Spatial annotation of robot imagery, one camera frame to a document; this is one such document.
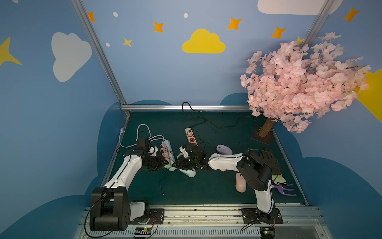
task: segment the white computer mouse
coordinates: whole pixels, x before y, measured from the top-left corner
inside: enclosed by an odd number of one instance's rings
[[[225,145],[218,145],[216,150],[220,154],[232,154],[232,150]]]

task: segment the blue wall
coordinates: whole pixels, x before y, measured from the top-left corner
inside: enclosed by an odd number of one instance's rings
[[[351,7],[360,12],[349,23],[343,18]],[[382,68],[381,8],[377,0],[343,1],[318,35],[342,35],[334,42],[345,48],[338,59],[363,56],[360,63],[376,72]],[[308,202],[320,207],[334,239],[380,238],[382,123],[358,100],[311,121],[302,133],[274,127]]]
[[[315,18],[265,14],[255,0],[153,0],[150,4],[84,0],[84,4],[87,12],[94,12],[93,26],[129,104],[143,100],[220,104],[228,95],[244,93],[240,75],[248,67],[247,59],[258,50],[269,53],[281,42],[303,38]],[[230,18],[242,19],[237,31],[227,30]],[[154,32],[154,22],[163,23],[163,32]],[[286,28],[281,39],[270,38],[276,27]],[[182,44],[200,28],[216,33],[225,50],[184,52]],[[123,38],[132,40],[131,47],[123,45]],[[227,104],[237,102],[235,97],[228,99],[233,101]]]
[[[0,45],[22,63],[0,65],[0,238],[72,238],[125,121],[94,49],[56,79],[56,32],[90,42],[70,0],[0,2]]]

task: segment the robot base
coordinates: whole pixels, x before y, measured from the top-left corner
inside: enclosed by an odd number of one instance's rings
[[[155,224],[162,225],[163,219],[165,215],[165,210],[163,208],[150,208],[149,209],[149,215],[155,216]],[[138,222],[137,218],[133,221],[130,221],[130,225],[142,225]],[[149,220],[144,225],[152,225],[152,218],[149,218]]]
[[[258,221],[259,219],[261,219],[261,222],[268,223],[270,225],[273,225],[273,223],[284,223],[280,210],[277,208],[273,209],[273,212],[269,215],[257,210],[256,208],[242,208],[241,212],[243,213],[244,224],[249,224],[251,222]]]

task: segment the computer mouse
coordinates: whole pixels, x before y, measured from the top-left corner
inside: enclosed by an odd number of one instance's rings
[[[225,145],[218,145],[216,150],[220,154],[232,154],[232,150]]]
[[[245,181],[241,173],[238,172],[236,174],[236,190],[238,192],[245,192],[246,188],[247,188],[247,182]]]

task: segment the metal bracket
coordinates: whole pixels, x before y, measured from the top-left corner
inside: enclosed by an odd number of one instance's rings
[[[151,208],[150,209],[150,215],[153,215],[155,218],[155,224],[156,225],[162,225],[163,219],[165,216],[165,210],[163,208]],[[132,220],[129,222],[131,225],[142,225],[141,223],[137,222],[136,220]],[[152,218],[150,218],[145,225],[152,225]]]
[[[257,213],[256,208],[243,208],[241,209],[241,211],[243,213],[244,224],[249,224],[254,221],[260,221],[259,223],[255,223],[255,224],[261,224],[261,222],[264,222],[270,225],[273,225],[274,223],[275,224],[284,223],[280,210],[277,208],[275,208],[270,215],[265,216],[264,218],[262,218],[261,216],[259,218],[259,214]]]

